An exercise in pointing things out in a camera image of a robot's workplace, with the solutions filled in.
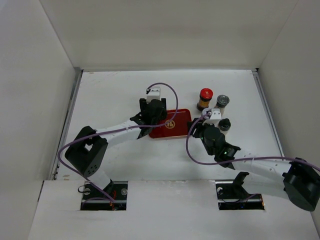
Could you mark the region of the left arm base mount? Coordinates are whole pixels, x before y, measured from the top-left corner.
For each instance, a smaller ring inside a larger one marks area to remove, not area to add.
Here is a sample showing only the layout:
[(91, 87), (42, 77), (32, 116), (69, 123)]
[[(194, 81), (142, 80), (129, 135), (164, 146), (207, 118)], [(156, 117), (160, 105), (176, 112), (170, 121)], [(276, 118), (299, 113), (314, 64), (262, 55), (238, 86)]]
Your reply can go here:
[(93, 187), (89, 182), (78, 187), (81, 194), (81, 211), (125, 211), (127, 209), (128, 182), (115, 181), (107, 190), (111, 201), (105, 194)]

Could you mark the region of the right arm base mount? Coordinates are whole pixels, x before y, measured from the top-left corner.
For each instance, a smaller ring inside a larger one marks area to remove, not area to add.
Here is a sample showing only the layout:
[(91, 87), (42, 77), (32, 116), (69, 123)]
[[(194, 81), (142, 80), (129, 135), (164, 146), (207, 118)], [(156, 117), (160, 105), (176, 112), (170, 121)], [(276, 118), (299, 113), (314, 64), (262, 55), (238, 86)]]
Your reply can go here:
[(248, 193), (244, 188), (244, 180), (248, 172), (240, 172), (235, 179), (215, 181), (218, 208), (220, 211), (264, 210), (261, 194)]

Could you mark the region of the red lid brown sauce bottle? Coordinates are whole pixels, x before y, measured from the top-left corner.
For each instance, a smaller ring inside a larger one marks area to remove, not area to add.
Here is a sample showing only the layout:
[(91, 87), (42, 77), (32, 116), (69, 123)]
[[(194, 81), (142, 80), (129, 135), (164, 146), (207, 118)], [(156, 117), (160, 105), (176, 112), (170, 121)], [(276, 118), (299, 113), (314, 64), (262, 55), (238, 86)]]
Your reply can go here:
[(199, 111), (209, 107), (210, 101), (214, 96), (214, 92), (210, 88), (203, 88), (199, 93), (199, 101), (196, 105)]

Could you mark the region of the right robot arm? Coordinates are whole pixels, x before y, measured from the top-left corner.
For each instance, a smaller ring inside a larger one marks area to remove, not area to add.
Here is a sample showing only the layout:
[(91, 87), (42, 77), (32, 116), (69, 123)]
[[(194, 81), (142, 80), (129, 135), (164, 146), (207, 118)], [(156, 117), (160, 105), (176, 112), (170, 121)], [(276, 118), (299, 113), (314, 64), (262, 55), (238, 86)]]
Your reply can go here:
[(320, 200), (320, 169), (301, 158), (255, 156), (226, 142), (225, 135), (201, 118), (187, 122), (188, 137), (200, 139), (211, 166), (238, 171), (232, 192), (238, 198), (266, 194), (289, 200), (296, 207), (313, 212)]

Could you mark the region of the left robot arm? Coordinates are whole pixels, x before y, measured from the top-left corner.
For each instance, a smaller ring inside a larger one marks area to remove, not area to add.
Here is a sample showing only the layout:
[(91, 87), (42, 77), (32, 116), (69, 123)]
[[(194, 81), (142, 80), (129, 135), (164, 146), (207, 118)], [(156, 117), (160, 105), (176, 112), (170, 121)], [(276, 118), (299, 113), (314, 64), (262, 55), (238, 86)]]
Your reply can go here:
[(126, 122), (108, 127), (108, 134), (100, 136), (102, 130), (85, 126), (75, 140), (83, 139), (72, 144), (66, 150), (64, 157), (79, 172), (93, 183), (95, 193), (100, 199), (108, 199), (112, 195), (113, 181), (100, 169), (106, 150), (127, 141), (141, 139), (152, 132), (154, 126), (167, 117), (166, 99), (139, 100), (140, 112)]

